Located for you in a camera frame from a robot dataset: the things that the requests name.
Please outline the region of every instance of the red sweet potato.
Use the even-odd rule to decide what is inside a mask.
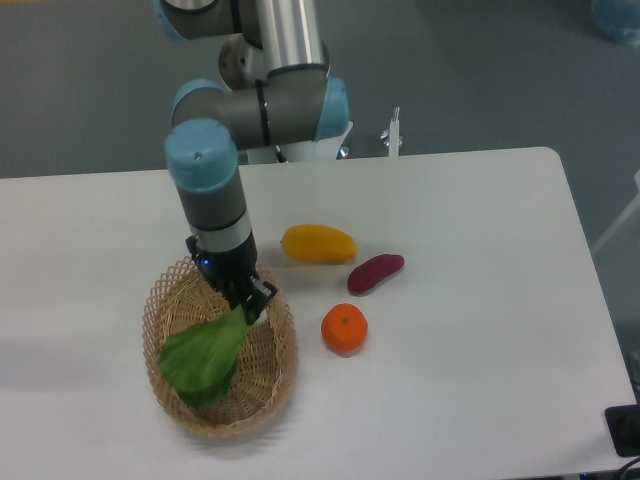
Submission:
[[[363,295],[404,266],[402,255],[383,254],[367,260],[349,275],[347,288],[353,295]]]

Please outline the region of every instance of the wicker basket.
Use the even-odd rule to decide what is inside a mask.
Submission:
[[[258,274],[277,286],[260,264]],[[144,308],[144,356],[158,402],[187,430],[213,438],[260,427],[286,402],[297,371],[293,317],[286,298],[278,293],[267,308],[268,320],[249,332],[240,349],[228,397],[205,410],[185,405],[160,373],[162,346],[170,335],[228,311],[222,295],[213,292],[189,257],[162,274]]]

